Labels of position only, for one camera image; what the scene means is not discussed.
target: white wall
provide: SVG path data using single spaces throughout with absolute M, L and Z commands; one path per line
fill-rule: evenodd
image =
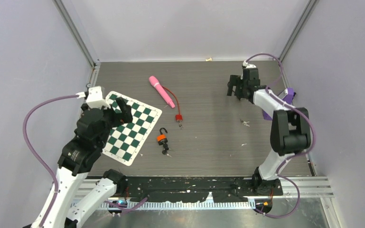
M 320 1 L 283 63 L 345 227 L 365 227 L 365 1 Z
M 0 0 L 0 228 L 32 223 L 51 187 L 24 143 L 24 116 L 49 98 L 83 91 L 89 75 L 52 1 Z M 30 140 L 52 168 L 73 136 L 80 102 L 49 104 L 30 119 Z
M 280 55 L 307 2 L 67 0 L 66 7 L 102 62 L 204 61 Z

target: gray table surface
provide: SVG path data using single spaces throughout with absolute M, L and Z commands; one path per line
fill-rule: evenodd
M 230 74 L 240 75 L 242 62 L 141 62 L 102 63 L 96 85 L 106 93 L 116 91 L 163 111 L 155 129 L 131 166 L 106 155 L 94 164 L 90 175 L 101 176 L 108 169 L 125 175 L 168 176 L 250 176 L 263 163 L 271 146 L 271 121 L 263 120 L 259 107 L 248 101 L 226 96 Z M 279 76 L 274 61 L 254 61 L 262 84 Z M 175 122 L 177 109 L 166 107 L 150 85 L 155 75 L 161 84 L 174 92 L 180 101 L 184 129 Z M 280 81 L 273 90 L 283 90 Z M 249 121 L 249 127 L 240 119 Z M 158 129 L 168 130 L 172 157 L 161 153 L 157 144 Z M 310 175 L 307 160 L 296 158 L 282 172 L 284 175 Z

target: green and white chessboard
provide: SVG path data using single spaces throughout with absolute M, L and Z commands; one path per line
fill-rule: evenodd
M 115 101 L 117 97 L 122 97 L 126 104 L 132 107 L 133 120 L 132 123 L 127 123 L 111 130 L 103 154 L 130 166 L 142 148 L 147 136 L 154 128 L 154 125 L 156 125 L 162 111 L 128 96 L 111 91 L 107 95 L 106 100 L 118 112 L 121 112 L 121 110 Z

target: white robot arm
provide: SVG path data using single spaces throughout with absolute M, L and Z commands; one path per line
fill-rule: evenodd
M 55 192 L 52 187 L 37 219 L 25 228 L 81 228 L 102 202 L 126 188 L 126 177 L 117 171 L 108 170 L 97 186 L 70 208 L 77 190 L 100 157 L 110 130 L 132 122 L 131 107 L 122 98 L 117 98 L 121 113 L 116 113 L 104 99 L 100 86 L 77 95 L 86 98 L 86 103 L 82 105 L 83 113 L 77 121 L 75 137 L 62 149 L 58 161 L 58 191 Z M 56 200 L 50 208 L 53 197 Z
M 288 164 L 290 157 L 311 145 L 309 125 L 295 111 L 287 108 L 289 106 L 287 103 L 274 95 L 270 89 L 267 91 L 265 85 L 261 85 L 258 68 L 255 65 L 244 62 L 243 74 L 230 75 L 227 85 L 228 96 L 232 95 L 233 86 L 235 86 L 234 95 L 238 99 L 249 100 L 272 117 L 270 137 L 272 149 L 265 162 L 255 170 L 253 175 L 254 189 L 262 184 L 271 185 L 279 178 L 278 174 Z M 296 109 L 308 117 L 307 109 Z M 289 124 L 295 126 L 295 129 L 289 128 Z

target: purple cable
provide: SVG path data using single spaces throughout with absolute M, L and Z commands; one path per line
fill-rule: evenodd
M 44 222 L 47 219 L 48 214 L 51 211 L 51 209 L 52 209 L 52 207 L 53 207 L 53 205 L 55 203 L 56 195 L 58 194 L 58 188 L 59 188 L 59 186 L 58 186 L 58 180 L 56 179 L 56 176 L 55 176 L 54 171 L 52 171 L 52 169 L 45 163 L 45 161 L 42 160 L 42 158 L 40 157 L 40 155 L 36 152 L 36 150 L 34 150 L 33 146 L 30 143 L 30 140 L 28 139 L 28 136 L 27 136 L 27 121 L 30 118 L 31 114 L 33 114 L 33 112 L 35 110 L 37 110 L 38 108 L 40 108 L 40 107 L 42 107 L 42 106 L 44 106 L 46 104 L 49 104 L 49 103 L 54 102 L 54 101 L 64 100 L 64 99 L 68 99 L 68 98 L 76 98 L 76 97 L 78 97 L 78 95 L 61 96 L 61 97 L 57 97 L 57 98 L 54 98 L 54 99 L 51 99 L 51 100 L 44 101 L 43 103 L 41 103 L 41 104 L 35 106 L 34 108 L 32 108 L 30 110 L 30 112 L 27 113 L 27 115 L 26 115 L 26 117 L 24 118 L 24 121 L 23 121 L 23 137 L 24 137 L 24 140 L 26 141 L 26 144 L 27 144 L 28 148 L 31 150 L 31 152 L 33 153 L 34 157 L 37 158 L 37 160 L 49 172 L 49 175 L 51 175 L 52 180 L 54 181 L 54 195 L 52 196 L 51 202 L 49 203 L 49 206 L 48 206 L 48 208 L 47 208 L 47 210 L 46 210 L 43 218 L 41 219 L 40 224 L 38 225 L 39 227 L 43 227 Z
M 281 99 L 279 99 L 275 94 L 272 94 L 272 93 L 269 93 L 269 89 L 271 86 L 274 86 L 282 77 L 283 77 L 283 74 L 284 74 L 284 67 L 283 67 L 283 64 L 281 63 L 281 61 L 274 55 L 271 55 L 271 54 L 267 54 L 267 53 L 259 53 L 259 54 L 256 54 L 254 56 L 251 56 L 249 59 L 246 60 L 246 62 L 248 63 L 249 60 L 251 60 L 252 58 L 256 57 L 256 56 L 270 56 L 272 57 L 273 59 L 275 59 L 277 61 L 277 63 L 279 64 L 279 68 L 280 68 L 280 75 L 279 77 L 274 81 L 272 82 L 270 85 L 266 86 L 265 90 L 266 92 L 275 100 L 277 101 L 279 104 L 281 104 L 282 106 L 286 107 L 286 108 L 289 108 L 290 110 L 296 112 L 298 115 L 300 115 L 302 118 L 304 118 L 308 125 L 309 125 L 309 128 L 311 129 L 311 132 L 312 132 L 312 143 L 311 143 L 311 146 L 303 153 L 298 153 L 298 154 L 295 154 L 293 156 L 290 156 L 288 157 L 286 160 L 284 160 L 277 168 L 276 170 L 276 174 L 278 177 L 280 178 L 283 178 L 285 180 L 287 180 L 288 182 L 290 182 L 291 184 L 294 185 L 294 187 L 296 188 L 297 190 L 297 194 L 298 194 L 298 197 L 297 197 L 297 203 L 296 205 L 294 206 L 293 210 L 291 210 L 288 214 L 286 215 L 281 215 L 281 216 L 277 216 L 277 215 L 269 215 L 269 214 L 264 214 L 265 216 L 267 217 L 270 217 L 270 218 L 274 218 L 274 219 L 281 219 L 281 218 L 285 218 L 285 217 L 288 217 L 290 215 L 292 215 L 297 209 L 298 209 L 298 206 L 299 206 L 299 202 L 300 202 L 300 193 L 299 193 L 299 188 L 298 186 L 292 181 L 290 180 L 289 178 L 285 177 L 285 176 L 282 176 L 279 174 L 280 172 L 280 169 L 283 167 L 284 164 L 286 164 L 286 161 L 287 160 L 290 160 L 290 159 L 293 159 L 293 158 L 296 158 L 296 157 L 300 157 L 300 156 L 304 156 L 306 154 L 309 154 L 309 152 L 312 150 L 312 148 L 314 148 L 315 146 L 315 142 L 316 142 L 316 139 L 317 139 L 317 136 L 315 134 L 315 129 L 314 129 L 314 125 L 311 123 L 311 121 L 309 120 L 308 117 L 306 117 L 306 115 L 302 112 L 300 112 L 298 109 L 296 109 L 294 106 L 291 106 L 285 102 L 283 102 Z M 255 209 L 258 213 L 261 213 L 263 214 L 262 211 L 258 210 L 258 209 Z
M 127 213 L 129 213 L 129 212 L 131 212 L 131 211 L 134 211 L 134 210 L 136 210 L 136 209 L 140 208 L 140 207 L 141 207 L 141 206 L 142 206 L 142 205 L 143 205 L 146 201 L 147 201 L 147 197 L 146 197 L 146 198 L 144 198 L 144 199 L 142 199 L 142 201 L 140 201 L 138 204 L 136 204 L 133 208 L 130 208 L 130 209 L 120 207 L 120 206 L 116 205 L 115 203 L 112 203 L 112 202 L 109 202 L 109 201 L 104 201 L 104 203 L 108 203 L 108 204 L 110 204 L 111 206 L 113 206 L 113 207 L 116 207 L 116 208 L 120 209 L 120 210 L 122 211 L 122 213 L 123 213 L 123 214 L 127 214 Z

